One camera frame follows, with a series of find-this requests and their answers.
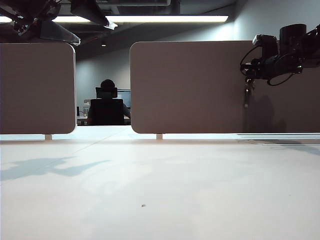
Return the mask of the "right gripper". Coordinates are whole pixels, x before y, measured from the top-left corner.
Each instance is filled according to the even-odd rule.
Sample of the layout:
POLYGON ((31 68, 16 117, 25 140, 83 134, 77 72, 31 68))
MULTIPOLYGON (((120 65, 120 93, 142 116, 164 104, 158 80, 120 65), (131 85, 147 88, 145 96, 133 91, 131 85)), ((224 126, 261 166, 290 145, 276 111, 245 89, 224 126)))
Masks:
POLYGON ((259 79, 271 80, 284 74, 301 73, 304 68, 303 60, 296 54, 275 55, 267 59, 253 58, 250 64, 242 66, 242 73, 251 80, 257 79, 257 76, 259 79))

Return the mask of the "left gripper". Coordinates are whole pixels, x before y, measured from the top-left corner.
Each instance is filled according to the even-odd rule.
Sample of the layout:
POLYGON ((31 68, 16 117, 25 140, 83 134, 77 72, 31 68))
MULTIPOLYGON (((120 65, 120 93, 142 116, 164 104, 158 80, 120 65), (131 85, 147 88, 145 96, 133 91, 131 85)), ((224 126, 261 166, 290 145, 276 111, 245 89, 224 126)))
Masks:
MULTIPOLYGON (((52 21, 61 9, 60 0, 1 0, 0 14, 13 22, 18 35, 25 34, 31 27, 41 22, 39 38, 79 45, 81 39, 52 21)), ((95 0, 71 0, 70 12, 108 29, 118 27, 108 20, 95 0)))

